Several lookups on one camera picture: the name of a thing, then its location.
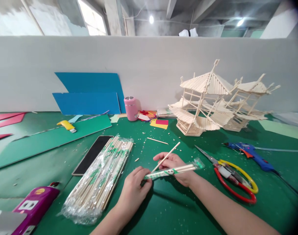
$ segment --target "black phone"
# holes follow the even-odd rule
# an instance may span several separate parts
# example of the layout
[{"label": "black phone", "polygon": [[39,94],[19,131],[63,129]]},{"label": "black phone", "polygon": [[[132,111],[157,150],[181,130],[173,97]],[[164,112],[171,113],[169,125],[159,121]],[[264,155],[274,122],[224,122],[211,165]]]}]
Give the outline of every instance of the black phone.
[{"label": "black phone", "polygon": [[103,147],[106,145],[106,143],[109,141],[110,138],[113,138],[113,136],[110,136],[110,135],[99,136],[96,139],[96,141],[93,143],[93,145],[90,147],[88,152],[85,154],[83,159],[80,161],[80,163],[77,165],[72,175],[73,176],[84,175],[85,172],[90,167],[91,163],[96,159],[96,157],[101,152],[101,150],[103,149]]}]

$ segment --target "pink water bottle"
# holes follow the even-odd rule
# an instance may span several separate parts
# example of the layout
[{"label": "pink water bottle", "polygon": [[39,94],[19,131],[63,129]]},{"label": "pink water bottle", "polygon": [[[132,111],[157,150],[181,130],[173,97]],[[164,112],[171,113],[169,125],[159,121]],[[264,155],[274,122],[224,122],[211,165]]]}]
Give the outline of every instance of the pink water bottle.
[{"label": "pink water bottle", "polygon": [[138,108],[136,99],[132,96],[125,97],[124,99],[127,119],[129,121],[136,121],[138,119]]}]

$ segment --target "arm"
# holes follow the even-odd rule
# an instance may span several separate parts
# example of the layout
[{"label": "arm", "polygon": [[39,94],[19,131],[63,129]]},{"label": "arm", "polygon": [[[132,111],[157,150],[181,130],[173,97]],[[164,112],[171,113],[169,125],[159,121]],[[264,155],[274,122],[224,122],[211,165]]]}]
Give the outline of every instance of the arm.
[{"label": "arm", "polygon": [[90,235],[114,235],[122,231],[134,216],[152,186],[152,180],[147,180],[141,187],[143,178],[149,173],[149,169],[140,166],[126,177],[117,204]]},{"label": "arm", "polygon": [[[153,159],[155,161],[161,160],[166,154],[166,152],[162,152]],[[160,169],[184,164],[178,155],[172,153],[162,163]],[[195,172],[189,171],[174,176],[183,186],[189,187],[194,192],[228,235],[279,234],[258,216],[225,196]]]}]

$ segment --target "wooden model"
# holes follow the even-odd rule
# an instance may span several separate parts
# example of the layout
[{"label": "wooden model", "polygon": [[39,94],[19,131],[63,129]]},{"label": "wooden model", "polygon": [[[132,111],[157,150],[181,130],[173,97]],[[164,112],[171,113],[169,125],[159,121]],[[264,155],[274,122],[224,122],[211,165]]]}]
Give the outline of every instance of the wooden model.
[{"label": "wooden model", "polygon": [[274,85],[272,83],[268,88],[261,82],[265,74],[256,82],[241,83],[237,85],[237,91],[229,102],[223,101],[221,105],[234,112],[234,118],[231,118],[227,124],[223,126],[225,130],[239,132],[242,128],[246,127],[251,120],[267,119],[264,115],[267,112],[262,112],[254,109],[261,96],[270,95],[272,91],[281,87],[280,85],[270,88]]},{"label": "wooden model", "polygon": [[[184,88],[184,94],[180,101],[169,105],[170,110],[177,117],[177,127],[186,136],[200,136],[204,131],[225,130],[239,132],[246,127],[250,120],[265,119],[265,112],[255,110],[258,99],[271,94],[273,90],[261,82],[263,74],[256,82],[241,83],[235,80],[234,86],[214,73],[214,68],[219,60],[216,60],[211,72],[184,81],[181,77],[180,86]],[[236,93],[230,101],[224,97]]]},{"label": "wooden model", "polygon": [[200,136],[204,131],[218,130],[223,127],[217,119],[227,119],[227,122],[234,117],[233,111],[220,105],[225,95],[231,94],[240,81],[232,86],[226,80],[214,73],[214,68],[219,60],[216,60],[211,72],[194,77],[183,82],[181,77],[180,86],[184,88],[181,100],[169,105],[170,110],[177,117],[177,127],[186,136]]}]

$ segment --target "ceiling light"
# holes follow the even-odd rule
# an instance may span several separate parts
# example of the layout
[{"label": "ceiling light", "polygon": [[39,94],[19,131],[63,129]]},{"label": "ceiling light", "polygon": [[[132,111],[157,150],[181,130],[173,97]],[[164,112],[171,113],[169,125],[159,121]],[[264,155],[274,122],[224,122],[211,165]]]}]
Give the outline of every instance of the ceiling light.
[{"label": "ceiling light", "polygon": [[153,24],[153,22],[154,22],[153,16],[149,17],[149,22],[150,22],[150,24]]},{"label": "ceiling light", "polygon": [[245,21],[245,18],[242,18],[240,21],[237,23],[237,27],[241,26]]}]

